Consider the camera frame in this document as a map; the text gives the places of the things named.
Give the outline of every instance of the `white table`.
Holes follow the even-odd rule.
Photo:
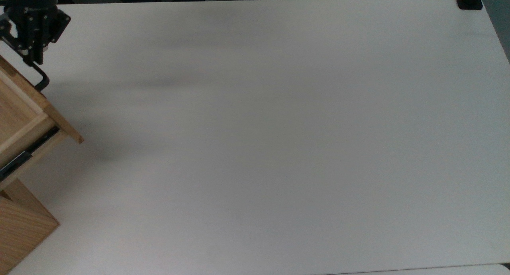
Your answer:
[[[485,10],[62,9],[73,20],[45,54],[45,94],[86,141],[27,174],[62,226],[13,275],[510,261],[510,66]]]

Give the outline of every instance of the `wooden drawer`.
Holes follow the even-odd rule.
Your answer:
[[[67,135],[80,134],[0,57],[0,190]]]

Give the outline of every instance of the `wooden panel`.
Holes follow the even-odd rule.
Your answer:
[[[36,116],[7,141],[0,143],[0,166],[4,166],[55,126],[46,114]]]
[[[40,201],[28,190],[28,188],[19,180],[16,179],[9,186],[2,190],[2,196],[16,202],[24,208],[46,215],[54,219],[53,215],[40,203]]]
[[[33,166],[41,157],[43,157],[46,153],[52,150],[59,142],[67,137],[67,134],[64,131],[59,131],[51,137],[47,142],[45,142],[40,148],[38,148],[35,152],[32,153],[31,159],[25,162],[22,166],[20,166],[17,170],[15,170],[11,175],[9,175],[6,179],[0,182],[0,190],[6,188],[9,184],[14,182],[20,174],[22,174],[25,170]]]
[[[78,131],[71,126],[71,124],[53,107],[53,105],[42,95],[42,93],[38,92],[30,82],[25,79],[11,64],[9,64],[2,56],[0,56],[0,76],[2,81],[6,85],[10,85],[10,88],[13,91],[16,89],[20,89],[23,94],[29,97],[29,100],[26,100],[26,103],[33,101],[38,107],[40,107],[44,113],[48,114],[59,126],[60,129],[64,130],[69,134],[75,141],[78,143],[82,143],[84,140],[83,137],[78,133]]]
[[[0,79],[0,143],[28,124],[36,113]]]
[[[7,274],[57,226],[55,219],[0,197],[0,274]]]

